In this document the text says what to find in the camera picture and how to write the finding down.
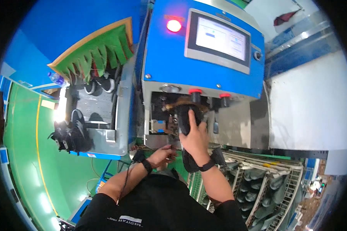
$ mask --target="left hand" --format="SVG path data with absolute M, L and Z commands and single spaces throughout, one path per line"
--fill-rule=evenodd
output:
M 176 160 L 176 150 L 172 149 L 172 145 L 166 145 L 147 158 L 153 169 L 163 166 L 163 164 L 171 163 Z

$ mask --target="plastic water bottle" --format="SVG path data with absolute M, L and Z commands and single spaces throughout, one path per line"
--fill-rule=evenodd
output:
M 48 73 L 48 76 L 50 80 L 55 83 L 56 85 L 59 85 L 61 88 L 67 86 L 67 82 L 64 81 L 64 78 L 61 75 L 58 75 L 57 73 Z

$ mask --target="black wristband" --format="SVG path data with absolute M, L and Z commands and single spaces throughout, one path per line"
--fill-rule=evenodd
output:
M 199 170 L 201 172 L 205 172 L 208 169 L 212 168 L 213 166 L 215 166 L 215 161 L 211 158 L 207 164 L 203 165 L 202 167 L 199 167 Z
M 146 159 L 144 159 L 141 163 L 144 165 L 144 168 L 147 170 L 148 175 L 149 175 L 152 172 L 152 170 L 153 170 L 151 164 Z

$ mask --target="forearm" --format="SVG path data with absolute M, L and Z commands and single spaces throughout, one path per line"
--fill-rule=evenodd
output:
M 130 167 L 127 183 L 123 189 L 121 198 L 131 192 L 147 174 L 148 172 L 142 163 L 134 165 L 133 168 Z M 112 176 L 99 190 L 99 193 L 104 193 L 117 202 L 125 184 L 126 175 L 127 171 L 123 171 Z
M 198 166 L 202 167 L 209 162 L 210 157 L 208 153 L 203 153 L 202 155 L 197 155 L 194 160 Z M 230 184 L 216 166 L 213 166 L 205 172 L 201 172 L 201 175 L 204 188 L 209 197 L 221 203 L 234 200 Z

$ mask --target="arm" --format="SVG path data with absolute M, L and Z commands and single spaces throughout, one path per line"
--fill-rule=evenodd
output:
M 193 110 L 189 110 L 189 123 L 190 132 L 187 136 L 181 133 L 180 142 L 193 156 L 196 164 L 202 167 L 210 160 L 207 151 L 209 138 L 206 130 L 206 123 L 201 122 L 199 126 L 197 126 Z M 210 198 L 220 203 L 234 200 L 233 192 L 228 181 L 216 166 L 200 173 L 202 175 L 204 188 Z
M 166 163 L 171 163 L 175 160 L 176 156 L 175 150 L 171 149 L 171 145 L 166 145 L 157 151 L 155 151 L 150 157 L 147 158 L 147 161 L 151 164 L 152 168 L 158 168 Z M 128 178 L 125 181 L 127 176 L 127 171 L 118 173 L 117 175 L 112 176 L 103 187 L 99 190 L 99 193 L 104 193 L 110 196 L 115 202 L 119 200 L 118 198 L 121 195 L 121 198 L 131 192 L 139 182 L 147 176 L 148 172 L 144 168 L 142 163 L 134 165 L 128 170 Z

